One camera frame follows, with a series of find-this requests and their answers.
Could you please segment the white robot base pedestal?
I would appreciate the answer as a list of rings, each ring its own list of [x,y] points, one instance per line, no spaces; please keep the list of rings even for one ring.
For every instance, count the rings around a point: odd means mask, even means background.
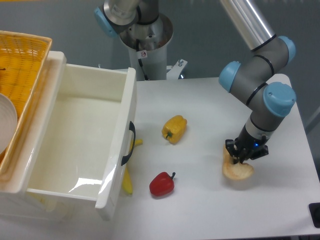
[[[179,59],[167,65],[167,47],[173,38],[170,19],[160,13],[151,24],[135,23],[120,34],[108,29],[103,20],[101,28],[110,37],[119,37],[127,48],[130,66],[136,70],[137,81],[177,80],[183,77],[187,61]]]

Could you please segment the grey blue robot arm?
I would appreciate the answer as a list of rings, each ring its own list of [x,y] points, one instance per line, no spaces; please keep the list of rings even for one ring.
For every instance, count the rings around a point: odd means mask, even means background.
[[[251,109],[239,136],[225,141],[232,164],[268,154],[267,141],[296,102],[294,90],[269,79],[289,64],[295,44],[277,36],[252,0],[223,0],[221,5],[253,53],[241,64],[232,61],[221,71],[219,84]],[[103,32],[119,37],[129,51],[138,80],[166,80],[167,45],[173,36],[171,21],[159,12],[156,0],[106,0],[94,10]]]

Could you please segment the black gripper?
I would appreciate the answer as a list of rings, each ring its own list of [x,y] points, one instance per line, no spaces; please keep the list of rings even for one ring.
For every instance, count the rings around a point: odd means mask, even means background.
[[[239,161],[242,164],[248,159],[255,160],[269,154],[267,137],[262,135],[260,139],[251,136],[248,132],[241,132],[236,140],[226,139],[225,148],[233,164]]]

